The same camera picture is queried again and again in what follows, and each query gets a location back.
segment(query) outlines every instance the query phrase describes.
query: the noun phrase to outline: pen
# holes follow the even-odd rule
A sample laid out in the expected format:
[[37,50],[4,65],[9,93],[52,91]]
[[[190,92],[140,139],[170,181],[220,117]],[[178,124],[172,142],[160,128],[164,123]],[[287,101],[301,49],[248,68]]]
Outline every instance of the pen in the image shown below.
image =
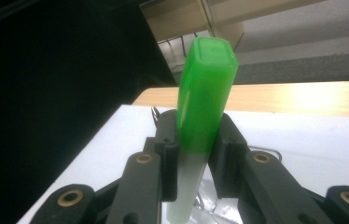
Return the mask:
[[213,37],[193,40],[177,102],[178,188],[177,199],[168,204],[167,212],[172,224],[189,220],[237,69],[228,41]]

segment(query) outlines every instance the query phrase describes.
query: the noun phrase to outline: green marker cap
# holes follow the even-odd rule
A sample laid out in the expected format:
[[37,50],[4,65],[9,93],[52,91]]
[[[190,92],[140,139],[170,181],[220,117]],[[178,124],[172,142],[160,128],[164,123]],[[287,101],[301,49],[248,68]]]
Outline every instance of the green marker cap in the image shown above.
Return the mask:
[[177,102],[176,126],[184,150],[212,150],[237,69],[228,41],[213,37],[193,40]]

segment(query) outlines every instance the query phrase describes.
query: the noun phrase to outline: highlighter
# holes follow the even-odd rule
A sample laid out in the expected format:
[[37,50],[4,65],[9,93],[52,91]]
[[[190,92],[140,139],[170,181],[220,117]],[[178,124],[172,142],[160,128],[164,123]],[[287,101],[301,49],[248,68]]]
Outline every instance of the highlighter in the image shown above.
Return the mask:
[[168,204],[166,216],[172,224],[189,220],[237,69],[228,41],[213,37],[193,40],[178,93],[177,199]]

